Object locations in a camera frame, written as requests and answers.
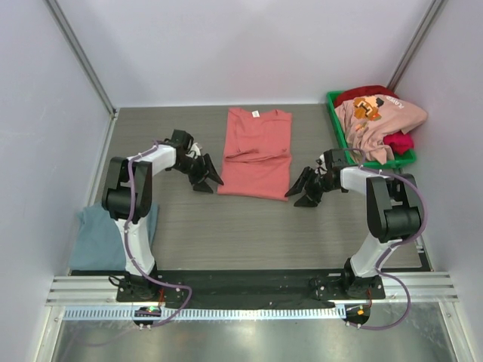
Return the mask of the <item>salmon pink t-shirt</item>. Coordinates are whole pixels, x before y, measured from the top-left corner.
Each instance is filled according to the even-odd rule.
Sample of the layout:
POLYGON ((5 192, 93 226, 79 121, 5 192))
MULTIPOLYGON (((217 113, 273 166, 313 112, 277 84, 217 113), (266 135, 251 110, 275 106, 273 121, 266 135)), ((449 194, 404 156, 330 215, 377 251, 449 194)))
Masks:
POLYGON ((226 123, 220 195, 286 201, 290 186, 290 112, 231 108, 226 123))

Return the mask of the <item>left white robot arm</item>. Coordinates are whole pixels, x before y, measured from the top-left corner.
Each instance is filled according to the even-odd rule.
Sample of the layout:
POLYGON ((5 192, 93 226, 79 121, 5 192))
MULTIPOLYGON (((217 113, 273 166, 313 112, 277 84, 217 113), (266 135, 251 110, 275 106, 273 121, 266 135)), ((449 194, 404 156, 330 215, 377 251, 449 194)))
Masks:
POLYGON ((118 288, 119 302, 152 301, 172 287, 158 278, 158 269, 149 242, 148 215, 153 201, 153 177, 162 171, 177 170, 188 177, 195 192, 212 194, 210 179, 224 184, 209 154, 184 130, 174 130, 171 137, 134 156, 110 160, 101 205, 115 222, 125 252, 122 278, 109 277, 118 288))

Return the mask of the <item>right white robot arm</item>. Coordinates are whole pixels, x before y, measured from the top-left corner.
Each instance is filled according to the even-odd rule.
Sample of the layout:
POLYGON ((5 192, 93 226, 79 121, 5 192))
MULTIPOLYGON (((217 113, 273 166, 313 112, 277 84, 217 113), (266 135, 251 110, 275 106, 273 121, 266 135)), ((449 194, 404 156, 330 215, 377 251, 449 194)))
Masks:
POLYGON ((325 193, 339 190, 365 197, 368 236, 349 257, 338 278, 316 277, 309 285, 317 300, 370 299, 382 289, 382 267, 401 245, 426 227, 425 207, 410 174, 393 175, 350 165, 346 149, 330 149, 316 167, 305 167, 287 197, 299 195, 296 207, 317 207, 325 193))

